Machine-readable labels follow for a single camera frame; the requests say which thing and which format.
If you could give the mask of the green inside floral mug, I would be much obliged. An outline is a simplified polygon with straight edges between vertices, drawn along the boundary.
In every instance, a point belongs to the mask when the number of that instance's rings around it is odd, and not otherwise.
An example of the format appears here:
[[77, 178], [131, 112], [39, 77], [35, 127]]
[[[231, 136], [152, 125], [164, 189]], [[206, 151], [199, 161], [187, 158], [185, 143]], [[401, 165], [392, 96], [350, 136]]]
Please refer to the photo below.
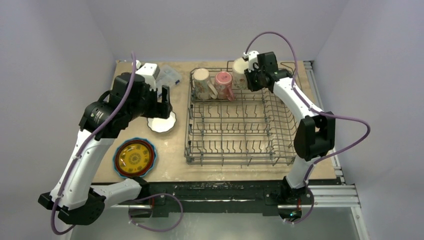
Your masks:
[[234, 60], [232, 64], [232, 84], [240, 90], [248, 89], [248, 82], [245, 75], [245, 70], [248, 69], [248, 62], [242, 57]]

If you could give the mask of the white scalloped bowl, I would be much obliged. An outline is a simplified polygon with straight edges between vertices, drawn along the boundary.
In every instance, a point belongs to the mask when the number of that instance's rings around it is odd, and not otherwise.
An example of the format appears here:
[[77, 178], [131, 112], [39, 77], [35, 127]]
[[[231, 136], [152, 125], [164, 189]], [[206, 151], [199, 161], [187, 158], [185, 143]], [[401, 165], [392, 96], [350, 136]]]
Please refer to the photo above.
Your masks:
[[167, 133], [169, 132], [176, 124], [177, 118], [174, 111], [171, 111], [167, 119], [164, 118], [148, 118], [147, 126], [150, 130], [156, 133]]

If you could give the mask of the pink ghost mug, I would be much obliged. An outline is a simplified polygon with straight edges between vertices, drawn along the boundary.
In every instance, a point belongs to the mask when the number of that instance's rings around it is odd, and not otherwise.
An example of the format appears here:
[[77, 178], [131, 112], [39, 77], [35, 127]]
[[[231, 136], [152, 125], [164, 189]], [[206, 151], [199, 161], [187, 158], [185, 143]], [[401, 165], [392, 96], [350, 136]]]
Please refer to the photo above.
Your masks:
[[233, 92], [233, 77], [227, 71], [220, 71], [215, 75], [214, 86], [218, 93], [217, 99], [219, 100], [235, 100]]

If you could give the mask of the seahorse pattern tall mug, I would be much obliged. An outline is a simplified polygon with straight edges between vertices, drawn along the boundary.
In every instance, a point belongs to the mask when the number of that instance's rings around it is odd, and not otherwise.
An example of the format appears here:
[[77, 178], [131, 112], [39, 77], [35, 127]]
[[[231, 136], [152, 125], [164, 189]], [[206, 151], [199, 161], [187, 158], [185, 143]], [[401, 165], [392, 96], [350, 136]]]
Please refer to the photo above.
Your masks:
[[198, 68], [193, 72], [195, 95], [200, 100], [217, 99], [218, 92], [212, 83], [210, 72], [206, 68]]

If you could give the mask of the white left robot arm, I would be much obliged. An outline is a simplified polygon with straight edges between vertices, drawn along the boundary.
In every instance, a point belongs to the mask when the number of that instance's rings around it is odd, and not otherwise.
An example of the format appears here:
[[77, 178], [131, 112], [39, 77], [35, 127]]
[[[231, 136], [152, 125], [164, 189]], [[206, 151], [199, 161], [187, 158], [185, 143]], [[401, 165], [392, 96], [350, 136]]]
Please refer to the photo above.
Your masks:
[[112, 89], [85, 108], [66, 169], [55, 188], [39, 196], [38, 203], [51, 211], [52, 218], [71, 226], [90, 225], [105, 209], [125, 201], [146, 203], [148, 183], [141, 176], [105, 187], [92, 186], [92, 181], [105, 154], [131, 121], [167, 119], [172, 109], [167, 85], [158, 94], [141, 75], [125, 72], [117, 76]]

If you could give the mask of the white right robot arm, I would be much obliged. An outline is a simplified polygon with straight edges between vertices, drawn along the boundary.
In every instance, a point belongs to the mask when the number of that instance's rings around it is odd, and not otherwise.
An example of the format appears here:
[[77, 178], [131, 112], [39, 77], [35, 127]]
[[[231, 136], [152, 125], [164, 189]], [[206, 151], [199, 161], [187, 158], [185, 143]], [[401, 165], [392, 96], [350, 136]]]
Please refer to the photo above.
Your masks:
[[253, 50], [244, 53], [242, 59], [248, 63], [244, 70], [248, 89], [252, 92], [268, 89], [289, 108], [297, 124], [293, 140], [296, 156], [280, 190], [282, 200], [292, 204], [306, 193], [318, 160], [334, 148], [336, 120], [331, 112], [321, 115], [314, 109], [313, 102], [296, 84], [297, 67], [293, 72], [280, 69], [273, 52]]

